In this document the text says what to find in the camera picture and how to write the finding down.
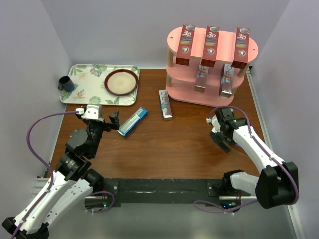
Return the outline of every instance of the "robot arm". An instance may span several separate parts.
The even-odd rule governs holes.
[[[16,217],[6,218],[3,227],[11,234],[17,228],[17,239],[46,239],[49,229],[76,202],[84,200],[93,191],[101,191],[103,177],[88,169],[91,163],[87,159],[95,157],[100,139],[104,131],[119,129],[118,111],[109,115],[111,123],[105,123],[101,118],[101,105],[87,105],[77,108],[77,117],[86,125],[87,129],[78,129],[71,133],[66,143],[65,154],[61,157],[53,172],[53,185],[48,190],[52,177],[46,186],[38,193],[32,202]],[[45,193],[45,196],[34,207],[36,201]],[[25,215],[31,207],[26,220]]]
[[[224,142],[229,146],[240,145],[260,173],[259,177],[241,170],[225,173],[222,180],[225,192],[231,189],[243,190],[256,196],[264,208],[294,203],[298,199],[296,165],[292,162],[286,163],[274,154],[256,135],[254,129],[247,125],[245,118],[236,118],[230,108],[221,108],[213,118],[206,120],[213,125],[211,138],[215,143],[226,153],[230,149]]]

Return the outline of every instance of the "pink shelf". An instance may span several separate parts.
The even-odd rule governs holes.
[[[197,92],[194,88],[195,83],[190,84],[176,79],[172,79],[171,87],[166,85],[169,96],[178,101],[216,107],[229,105],[234,99],[234,96],[230,98],[218,96],[219,89],[214,86],[207,86],[204,93]]]
[[[190,60],[189,66],[184,66],[175,64],[176,57],[174,57],[174,65],[172,67],[167,66],[166,70],[168,75],[176,80],[195,83],[200,61],[201,59],[199,58],[193,58]],[[214,68],[209,68],[206,82],[208,85],[219,88],[223,64],[223,62],[217,61]],[[240,69],[235,68],[234,70],[233,88],[237,88],[243,83],[244,77],[237,76]]]
[[[174,53],[177,52],[179,39],[181,35],[182,27],[174,29],[168,35],[167,42],[168,47]],[[193,47],[191,50],[191,56],[201,58],[203,55],[204,42],[205,42],[206,28],[195,29],[195,35],[193,40]],[[235,32],[219,31],[217,60],[224,63],[232,63],[234,59],[235,50]],[[258,55],[258,46],[256,42],[249,38],[249,51],[248,62],[252,62]]]

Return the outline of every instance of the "white baseboard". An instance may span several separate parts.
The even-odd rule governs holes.
[[[268,132],[267,132],[267,127],[266,127],[266,123],[265,123],[265,120],[264,120],[264,116],[263,116],[263,113],[262,113],[262,111],[260,109],[260,105],[259,105],[258,98],[257,98],[257,95],[256,95],[256,90],[255,90],[255,86],[254,86],[253,76],[250,73],[247,73],[247,79],[248,79],[248,82],[249,82],[251,93],[253,95],[253,99],[254,99],[254,103],[255,103],[255,106],[256,106],[259,123],[260,123],[261,130],[263,132],[263,136],[264,136],[264,139],[265,139],[265,144],[272,150],[272,146],[271,146],[271,142],[270,142],[269,135],[268,135]],[[296,238],[297,239],[305,239],[306,235],[305,235],[305,232],[304,232],[304,229],[303,229],[300,217],[299,217],[297,206],[296,205],[287,206],[287,209],[288,209],[288,213],[289,213],[289,216],[290,216],[290,219],[291,219],[292,228],[293,228],[293,230],[294,230],[294,232],[296,234]]]

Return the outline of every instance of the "cable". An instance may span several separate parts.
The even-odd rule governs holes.
[[[290,175],[290,173],[284,168],[283,165],[281,165],[277,160],[275,160],[271,154],[260,144],[260,142],[255,138],[255,136],[252,135],[252,132],[251,132],[251,129],[250,129],[250,122],[249,122],[249,118],[248,118],[248,115],[240,108],[236,107],[236,106],[219,106],[219,107],[216,107],[214,109],[212,109],[210,112],[209,112],[209,115],[208,115],[208,118],[210,119],[211,118],[211,114],[214,113],[215,111],[217,111],[218,109],[220,108],[233,108],[235,110],[239,110],[241,113],[244,114],[245,118],[246,118],[246,121],[247,121],[247,127],[248,127],[248,132],[251,136],[251,138],[254,140],[254,142],[259,146],[259,148],[274,162],[276,163],[280,169],[286,174],[286,176],[289,178],[293,188],[294,188],[294,191],[295,191],[295,198],[294,200],[292,201],[292,203],[290,203],[289,205],[292,205],[294,203],[297,202],[297,200],[299,199],[299,190],[298,190],[298,187],[294,181],[294,179],[292,178],[292,176]],[[202,210],[202,211],[205,211],[205,212],[210,212],[210,213],[225,213],[225,212],[233,212],[237,209],[240,209],[242,207],[245,207],[247,205],[250,205],[252,203],[256,203],[258,200],[252,200],[248,203],[245,203],[245,204],[242,204],[238,207],[235,207],[235,208],[231,208],[231,209],[227,209],[227,210],[223,210],[223,211],[211,211],[211,210],[208,210],[208,209],[205,209],[205,208],[201,208],[199,207],[197,204],[198,203],[206,203],[206,204],[211,204],[213,206],[216,206],[220,209],[223,209],[221,206],[215,204],[215,203],[212,203],[212,202],[209,202],[209,201],[203,201],[203,200],[197,200],[194,202],[194,206],[199,209],[199,210]]]
[[[112,197],[112,202],[111,202],[111,204],[110,204],[106,209],[100,210],[100,211],[93,211],[93,210],[92,210],[92,213],[102,213],[102,212],[106,212],[106,211],[110,210],[110,209],[113,207],[114,203],[115,203],[115,197],[114,197],[114,195],[113,195],[112,193],[110,193],[110,192],[107,192],[107,191],[100,191],[100,192],[91,193],[90,196],[93,196],[93,195],[96,195],[96,194],[100,194],[100,193],[104,193],[104,194],[110,195],[110,196]]]
[[[11,239],[13,239],[15,237],[15,235],[18,233],[18,231],[20,230],[20,228],[22,227],[23,223],[26,221],[27,217],[30,215],[30,213],[33,211],[33,209],[39,204],[39,202],[45,197],[45,195],[50,191],[52,185],[53,185],[53,170],[52,168],[50,167],[50,165],[45,162],[41,157],[40,155],[38,155],[33,147],[31,146],[31,143],[30,143],[30,135],[31,135],[31,132],[33,130],[33,128],[42,120],[48,118],[48,117],[51,117],[51,116],[58,116],[58,115],[65,115],[65,114],[74,114],[74,113],[77,113],[78,111],[66,111],[66,112],[59,112],[59,113],[54,113],[54,114],[50,114],[50,115],[47,115],[47,116],[44,116],[42,117],[41,119],[37,120],[28,130],[28,133],[26,135],[26,143],[28,145],[28,148],[29,150],[31,151],[31,153],[42,163],[44,164],[45,167],[47,167],[47,169],[49,170],[50,174],[51,174],[51,181],[49,183],[49,186],[47,187],[46,191],[38,198],[38,200],[35,201],[35,203],[30,207],[30,209],[26,212],[26,214],[24,215],[24,217],[22,218],[22,222],[16,227],[16,229],[14,230],[12,236],[11,236]]]

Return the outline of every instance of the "brown tabletop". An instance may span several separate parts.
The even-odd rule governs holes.
[[[242,169],[258,176],[255,165],[239,147],[226,154],[210,139],[205,118],[212,107],[170,99],[172,121],[163,121],[159,90],[165,89],[165,69],[141,70],[137,100],[132,106],[103,106],[103,117],[120,109],[124,123],[138,107],[148,115],[127,138],[105,132],[92,168],[105,178],[221,178],[225,172]],[[232,105],[243,109],[259,137],[262,132],[247,79],[238,88]],[[80,105],[69,104],[67,111]],[[235,111],[237,117],[242,115]],[[66,115],[51,162],[54,168],[64,154],[72,131],[86,128],[76,115]]]

